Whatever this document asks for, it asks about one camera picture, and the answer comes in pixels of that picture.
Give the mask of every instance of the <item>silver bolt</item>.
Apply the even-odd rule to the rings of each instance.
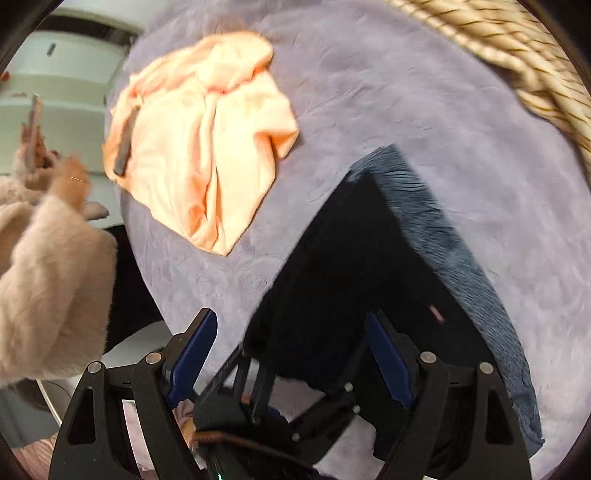
[[[426,364],[434,364],[437,361],[437,355],[433,352],[421,353],[421,360]]]
[[[154,365],[157,364],[158,362],[160,362],[162,360],[162,354],[159,352],[152,352],[149,353],[146,356],[146,361],[150,364],[150,365]]]
[[[88,366],[88,373],[95,374],[95,373],[99,372],[101,368],[102,368],[102,365],[100,364],[100,362],[92,362]]]
[[[493,367],[489,362],[482,362],[480,364],[480,371],[485,375],[490,375],[495,371],[495,367]]]

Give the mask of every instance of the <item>gray blanket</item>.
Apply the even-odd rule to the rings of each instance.
[[[275,48],[271,72],[291,99],[301,137],[232,253],[195,249],[127,194],[125,223],[139,267],[173,332],[203,306],[219,334],[200,382],[240,341],[250,315],[349,167],[395,143],[430,186],[499,294],[529,360],[544,447],[534,477],[554,468],[591,410],[586,312],[591,198],[571,145],[533,117],[491,69],[381,0],[192,0],[134,45],[129,75],[204,35],[249,28]],[[314,401],[279,382],[274,404]],[[373,429],[354,422],[320,467],[371,479]]]

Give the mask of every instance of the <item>black pants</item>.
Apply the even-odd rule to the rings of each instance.
[[[139,273],[123,225],[105,229],[117,240],[117,266],[105,353],[135,332],[163,320]]]

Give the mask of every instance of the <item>beige striped fabric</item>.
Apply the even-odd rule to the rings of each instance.
[[[523,104],[580,148],[591,184],[591,98],[546,27],[517,0],[386,0],[491,64],[515,72]]]

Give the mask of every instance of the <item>folded shirt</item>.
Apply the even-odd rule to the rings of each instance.
[[[250,224],[298,135],[260,35],[210,35],[131,77],[103,147],[107,176],[196,247],[227,255]],[[123,176],[113,172],[140,108]]]

